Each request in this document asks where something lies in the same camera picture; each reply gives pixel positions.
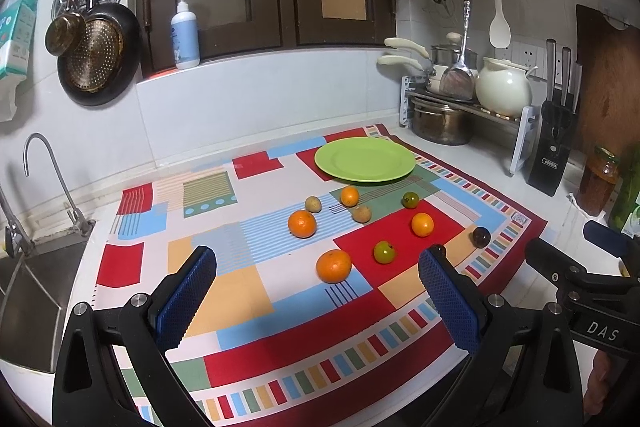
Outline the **person right hand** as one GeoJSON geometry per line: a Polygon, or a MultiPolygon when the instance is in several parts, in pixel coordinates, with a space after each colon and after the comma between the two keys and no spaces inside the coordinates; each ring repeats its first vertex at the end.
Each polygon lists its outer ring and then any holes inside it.
{"type": "Polygon", "coordinates": [[[586,426],[638,426],[639,360],[627,361],[614,376],[614,359],[598,351],[584,395],[584,413],[586,426]]]}

